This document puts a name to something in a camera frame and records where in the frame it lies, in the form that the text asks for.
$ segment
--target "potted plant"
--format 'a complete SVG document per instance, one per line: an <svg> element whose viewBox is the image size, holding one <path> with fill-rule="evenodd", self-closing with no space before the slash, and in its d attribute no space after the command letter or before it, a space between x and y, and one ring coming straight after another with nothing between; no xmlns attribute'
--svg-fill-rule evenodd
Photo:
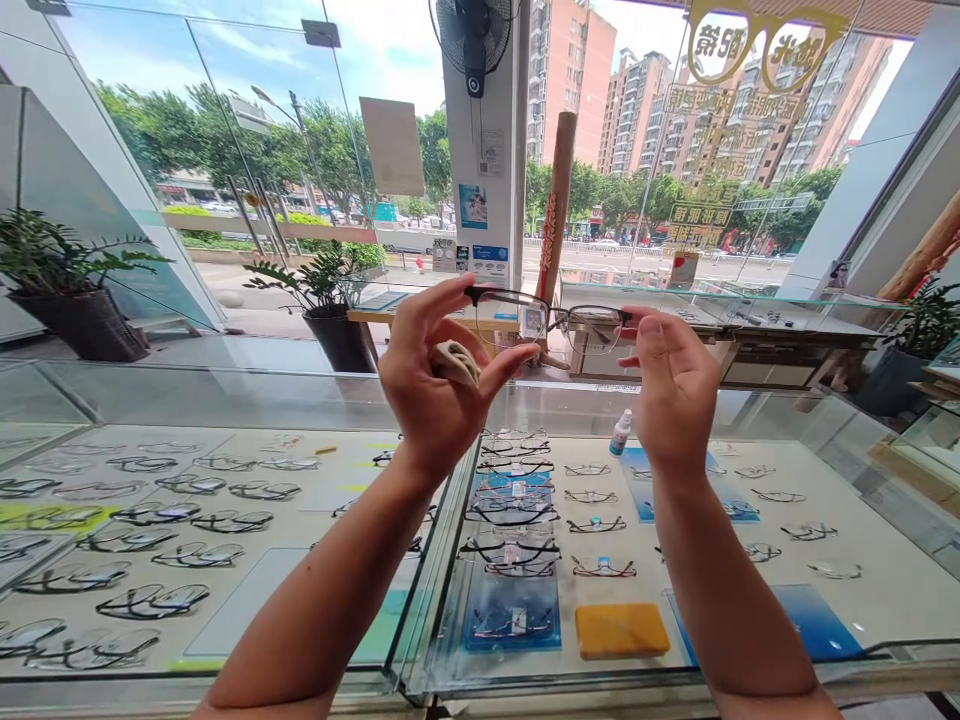
<svg viewBox="0 0 960 720"><path fill-rule="evenodd" d="M0 216L0 273L16 283L10 299L42 322L83 360L133 362L148 351L104 286L117 270L156 270L173 262L131 247L145 237L81 242L75 230L42 212L17 208Z"/></svg>
<svg viewBox="0 0 960 720"><path fill-rule="evenodd" d="M244 269L268 278L254 276L244 287L260 290L280 289L289 293L300 308L303 320L320 342L336 372L376 372L373 358L363 341L360 324L347 319L347 310L357 304L363 283L352 276L379 267L380 248L376 245L344 245L336 240L323 242L316 257L298 270L286 270L261 260Z"/></svg>
<svg viewBox="0 0 960 720"><path fill-rule="evenodd" d="M937 287L939 278L930 278L906 301L897 331L883 339L892 345L857 394L862 409L881 417L893 417L909 409L922 393L908 385L924 380L924 368L960 333L960 299L947 294L957 287Z"/></svg>

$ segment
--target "sky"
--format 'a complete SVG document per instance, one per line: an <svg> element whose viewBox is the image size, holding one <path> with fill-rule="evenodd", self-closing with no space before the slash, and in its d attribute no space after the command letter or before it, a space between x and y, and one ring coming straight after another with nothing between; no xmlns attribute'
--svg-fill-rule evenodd
<svg viewBox="0 0 960 720"><path fill-rule="evenodd" d="M443 101L441 51L430 21L430 0L98 1L118 9L73 8L73 17L58 18L93 79L185 95L187 85L206 81L208 70L220 92L232 90L253 99L250 85L255 84L287 110L290 90L302 100L319 98L338 107L346 102L353 112L359 112L361 96L412 102L418 115L433 112ZM685 46L680 10L622 0L591 4L617 28L611 71L624 47L638 57L656 50L676 64L678 51ZM187 24L176 15L201 18L190 23L196 46ZM339 76L332 51L306 45L299 32L301 18L326 17L340 32ZM218 22L224 19L271 29ZM895 41L852 138L862 136L910 46ZM278 111L267 110L283 120Z"/></svg>

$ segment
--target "spray bottle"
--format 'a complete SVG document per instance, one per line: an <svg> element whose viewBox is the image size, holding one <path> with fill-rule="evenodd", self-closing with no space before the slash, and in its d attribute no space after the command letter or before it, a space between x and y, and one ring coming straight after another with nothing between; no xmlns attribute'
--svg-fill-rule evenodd
<svg viewBox="0 0 960 720"><path fill-rule="evenodd" d="M630 438L630 424L633 420L633 412L630 408L623 411L619 422L613 428L613 437L610 438L610 454L623 455L623 448Z"/></svg>

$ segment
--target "forearm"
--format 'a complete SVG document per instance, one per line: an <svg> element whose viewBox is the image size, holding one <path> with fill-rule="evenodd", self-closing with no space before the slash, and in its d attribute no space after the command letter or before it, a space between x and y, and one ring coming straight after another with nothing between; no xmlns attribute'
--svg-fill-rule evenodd
<svg viewBox="0 0 960 720"><path fill-rule="evenodd" d="M654 472L657 534L700 667L717 693L817 688L800 636L744 552L705 474Z"/></svg>
<svg viewBox="0 0 960 720"><path fill-rule="evenodd" d="M336 690L442 480L424 472L397 450L254 618L208 706L262 707Z"/></svg>

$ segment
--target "black flower pot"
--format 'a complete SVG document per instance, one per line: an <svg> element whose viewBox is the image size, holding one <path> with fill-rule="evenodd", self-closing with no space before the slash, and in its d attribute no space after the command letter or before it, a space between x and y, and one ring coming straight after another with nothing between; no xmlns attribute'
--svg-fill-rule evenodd
<svg viewBox="0 0 960 720"><path fill-rule="evenodd" d="M46 297L10 293L9 297L69 345L81 360L134 362L149 355L106 290Z"/></svg>
<svg viewBox="0 0 960 720"><path fill-rule="evenodd" d="M907 383L926 379L927 362L896 348L888 349L853 402L880 417L894 417L909 410L923 393Z"/></svg>
<svg viewBox="0 0 960 720"><path fill-rule="evenodd" d="M338 306L329 315L303 314L310 332L320 342L335 372L376 373L377 366L367 351L360 323L347 320L347 306Z"/></svg>

